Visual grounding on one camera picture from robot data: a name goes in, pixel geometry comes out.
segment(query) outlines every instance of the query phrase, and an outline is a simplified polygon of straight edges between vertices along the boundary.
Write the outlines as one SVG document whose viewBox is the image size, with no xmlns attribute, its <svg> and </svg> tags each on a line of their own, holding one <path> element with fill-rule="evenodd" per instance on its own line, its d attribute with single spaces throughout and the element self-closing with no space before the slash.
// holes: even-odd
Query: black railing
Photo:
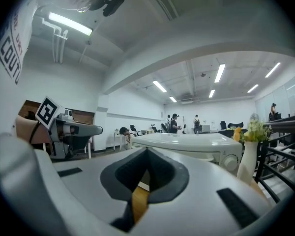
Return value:
<svg viewBox="0 0 295 236">
<path fill-rule="evenodd" d="M 284 135 L 272 139 L 270 141 L 265 141 L 258 146 L 259 153 L 258 153 L 258 169 L 255 176 L 255 181 L 260 183 L 265 190 L 270 194 L 270 196 L 274 199 L 274 201 L 277 203 L 280 201 L 280 198 L 273 192 L 273 190 L 265 183 L 265 180 L 277 176 L 280 178 L 284 183 L 286 183 L 292 190 L 295 191 L 295 183 L 288 179 L 286 176 L 282 174 L 282 172 L 278 171 L 276 167 L 280 165 L 283 162 L 286 162 L 288 160 L 291 160 L 295 162 L 295 152 L 294 154 L 286 153 L 284 152 L 288 148 L 294 148 L 295 149 L 295 116 L 291 118 L 286 118 L 278 121 L 268 122 L 265 123 L 265 126 L 271 126 L 273 133 L 283 133 Z M 275 149 L 273 147 L 269 147 L 269 144 L 271 142 L 275 141 L 282 141 L 285 140 L 287 137 L 292 138 L 292 143 L 289 145 L 283 147 L 281 150 Z M 272 155 L 279 155 L 282 156 L 282 159 L 274 162 L 274 163 L 266 163 L 267 158 L 269 158 Z M 270 174 L 263 176 L 264 170 L 267 170 L 268 172 L 271 172 Z"/>
</svg>

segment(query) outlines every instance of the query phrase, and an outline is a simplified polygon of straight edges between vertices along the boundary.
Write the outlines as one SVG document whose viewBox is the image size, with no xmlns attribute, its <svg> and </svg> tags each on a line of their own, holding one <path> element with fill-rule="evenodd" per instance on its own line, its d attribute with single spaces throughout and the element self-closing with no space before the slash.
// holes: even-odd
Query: floor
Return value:
<svg viewBox="0 0 295 236">
<path fill-rule="evenodd" d="M 135 224 L 139 222 L 148 208 L 148 194 L 149 192 L 141 187 L 137 187 L 132 193 L 132 212 Z"/>
<path fill-rule="evenodd" d="M 100 156 L 104 156 L 104 155 L 110 155 L 110 154 L 114 154 L 114 153 L 118 153 L 120 152 L 119 147 L 116 148 L 116 150 L 114 150 L 113 148 L 109 148 L 103 152 L 94 152 L 91 151 L 91 158 L 96 158 L 96 157 L 100 157 Z M 70 158 L 68 161 L 74 161 L 74 160 L 82 160 L 82 159 L 88 159 L 89 158 L 89 152 L 87 151 L 86 154 L 84 153 L 84 150 L 78 151 L 76 154 L 74 154 L 74 156 L 72 158 Z"/>
</svg>

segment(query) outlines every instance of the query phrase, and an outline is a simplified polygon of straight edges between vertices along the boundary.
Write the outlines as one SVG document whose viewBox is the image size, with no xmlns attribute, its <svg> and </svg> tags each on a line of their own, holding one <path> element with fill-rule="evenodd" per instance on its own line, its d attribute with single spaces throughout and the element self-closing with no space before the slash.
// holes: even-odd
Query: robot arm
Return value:
<svg viewBox="0 0 295 236">
<path fill-rule="evenodd" d="M 35 116 L 48 129 L 53 142 L 53 159 L 71 157 L 74 152 L 84 149 L 91 136 L 103 133 L 100 126 L 74 121 L 72 110 L 49 97 L 45 97 Z"/>
</svg>

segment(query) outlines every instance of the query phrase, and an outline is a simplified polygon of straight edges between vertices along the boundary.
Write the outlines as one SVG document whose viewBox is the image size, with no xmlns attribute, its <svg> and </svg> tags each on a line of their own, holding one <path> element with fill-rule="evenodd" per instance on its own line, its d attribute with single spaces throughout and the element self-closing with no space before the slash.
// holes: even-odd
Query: ceiling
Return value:
<svg viewBox="0 0 295 236">
<path fill-rule="evenodd" d="M 125 0 L 116 13 L 109 17 L 102 15 L 102 9 L 79 13 L 48 5 L 37 10 L 34 16 L 31 44 L 51 49 L 53 31 L 42 24 L 42 18 L 48 21 L 49 12 L 62 15 L 93 29 L 92 34 L 87 36 L 65 25 L 51 22 L 60 26 L 62 31 L 69 30 L 64 58 L 72 59 L 76 64 L 87 63 L 94 70 L 105 72 L 114 60 L 162 24 L 193 11 L 207 12 L 223 6 L 237 6 L 243 1 L 260 5 L 264 0 Z M 212 89 L 216 91 L 211 100 L 253 97 L 258 90 L 275 79 L 290 59 L 266 52 L 215 54 L 165 67 L 132 82 L 131 87 L 144 91 L 164 104 L 171 102 L 169 96 L 179 101 L 207 101 Z M 265 75 L 277 62 L 282 63 L 280 69 L 265 79 Z M 221 81 L 215 84 L 220 63 L 225 63 L 226 68 Z M 168 92 L 162 93 L 152 83 L 153 80 L 158 80 Z M 247 91 L 255 84 L 259 84 L 259 87 L 248 94 Z"/>
<path fill-rule="evenodd" d="M 139 40 L 157 30 L 162 24 L 191 11 L 208 10 L 241 1 L 125 0 L 116 13 L 109 17 L 102 15 L 102 9 L 79 13 L 48 5 L 38 9 L 34 15 L 31 43 L 36 46 L 50 43 L 51 49 L 53 30 L 42 24 L 42 18 L 49 21 L 49 12 L 54 12 L 93 29 L 91 36 L 87 36 L 65 25 L 49 21 L 60 26 L 62 31 L 69 30 L 68 39 L 65 42 L 65 54 L 76 62 L 81 60 L 82 63 L 87 62 L 94 69 L 107 71 L 113 60 L 124 54 Z"/>
<path fill-rule="evenodd" d="M 294 58 L 268 52 L 229 52 L 208 55 L 165 67 L 144 76 L 131 86 L 154 97 L 164 104 L 172 103 L 173 96 L 180 101 L 214 101 L 231 98 L 254 97 L 258 91 L 271 83 Z M 266 74 L 280 62 L 280 66 L 269 76 Z M 225 64 L 221 80 L 214 83 L 219 64 Z M 167 90 L 163 93 L 152 82 L 157 80 Z M 255 84 L 259 86 L 247 93 Z M 215 90 L 213 98 L 208 96 Z"/>
</svg>

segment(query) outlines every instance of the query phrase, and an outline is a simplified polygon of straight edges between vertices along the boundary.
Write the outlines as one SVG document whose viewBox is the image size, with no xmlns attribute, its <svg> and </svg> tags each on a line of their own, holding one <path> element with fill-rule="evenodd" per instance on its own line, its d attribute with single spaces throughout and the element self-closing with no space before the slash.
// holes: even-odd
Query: white table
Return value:
<svg viewBox="0 0 295 236">
<path fill-rule="evenodd" d="M 123 137 L 123 136 L 120 135 L 119 131 L 114 131 L 114 150 L 116 149 L 116 146 L 115 146 L 116 135 L 120 137 L 120 146 L 119 146 L 119 150 L 121 150 L 122 137 Z"/>
</svg>

